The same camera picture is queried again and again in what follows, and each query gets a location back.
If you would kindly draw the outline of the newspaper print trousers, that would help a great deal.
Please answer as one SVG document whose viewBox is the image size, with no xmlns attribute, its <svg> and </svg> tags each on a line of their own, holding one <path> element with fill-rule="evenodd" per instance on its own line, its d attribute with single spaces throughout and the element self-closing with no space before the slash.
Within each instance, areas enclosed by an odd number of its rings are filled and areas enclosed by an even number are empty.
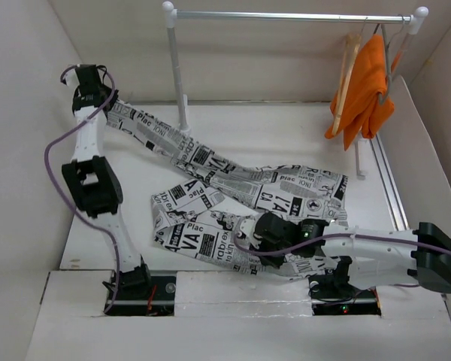
<svg viewBox="0 0 451 361">
<path fill-rule="evenodd" d="M 298 281 L 326 275 L 319 260 L 288 255 L 281 268 L 263 265 L 236 236 L 238 224 L 271 212 L 298 223 L 336 220 L 344 225 L 348 178 L 305 165 L 247 168 L 152 114 L 118 101 L 107 124 L 135 138 L 188 175 L 152 197 L 155 240 L 166 250 L 250 275 Z"/>
</svg>

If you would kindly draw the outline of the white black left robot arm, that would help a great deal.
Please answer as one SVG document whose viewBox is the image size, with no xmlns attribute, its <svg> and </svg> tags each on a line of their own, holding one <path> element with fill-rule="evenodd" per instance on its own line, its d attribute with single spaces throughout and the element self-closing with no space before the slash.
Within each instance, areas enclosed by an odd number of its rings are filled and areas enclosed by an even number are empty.
<svg viewBox="0 0 451 361">
<path fill-rule="evenodd" d="M 104 285 L 121 299 L 145 299 L 153 290 L 150 271 L 129 236 L 121 205 L 119 179 L 103 155 L 107 113 L 118 91 L 104 83 L 103 65 L 74 65 L 61 81 L 74 88 L 72 113 L 80 127 L 74 154 L 62 166 L 62 176 L 77 209 L 94 229 L 110 240 L 117 272 Z"/>
</svg>

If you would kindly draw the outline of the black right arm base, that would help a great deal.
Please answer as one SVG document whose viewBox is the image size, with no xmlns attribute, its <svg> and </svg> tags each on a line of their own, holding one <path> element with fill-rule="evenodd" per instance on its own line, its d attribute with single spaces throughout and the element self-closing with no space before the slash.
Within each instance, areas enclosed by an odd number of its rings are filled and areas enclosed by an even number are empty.
<svg viewBox="0 0 451 361">
<path fill-rule="evenodd" d="M 380 316 L 382 311 L 375 289 L 360 290 L 349 284 L 337 286 L 329 275 L 309 280 L 313 316 Z"/>
</svg>

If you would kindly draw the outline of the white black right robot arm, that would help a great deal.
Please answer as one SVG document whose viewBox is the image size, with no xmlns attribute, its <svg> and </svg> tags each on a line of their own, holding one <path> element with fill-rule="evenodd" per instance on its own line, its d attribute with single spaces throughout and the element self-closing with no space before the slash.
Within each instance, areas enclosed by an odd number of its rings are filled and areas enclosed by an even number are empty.
<svg viewBox="0 0 451 361">
<path fill-rule="evenodd" d="M 293 223 L 268 212 L 243 220 L 238 231 L 263 265 L 279 269 L 294 255 L 332 268 L 332 286 L 341 296 L 393 284 L 451 294 L 451 238 L 433 223 L 382 232 L 320 219 Z"/>
</svg>

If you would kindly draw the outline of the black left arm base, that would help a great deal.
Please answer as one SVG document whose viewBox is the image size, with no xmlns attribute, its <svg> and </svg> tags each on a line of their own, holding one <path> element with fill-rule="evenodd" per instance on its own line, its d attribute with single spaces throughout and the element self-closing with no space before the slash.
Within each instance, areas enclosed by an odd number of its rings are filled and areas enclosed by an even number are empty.
<svg viewBox="0 0 451 361">
<path fill-rule="evenodd" d="M 115 278 L 103 281 L 107 289 L 104 313 L 107 316 L 171 317 L 174 316 L 177 273 L 151 271 L 151 279 L 145 289 L 120 286 L 114 296 Z"/>
</svg>

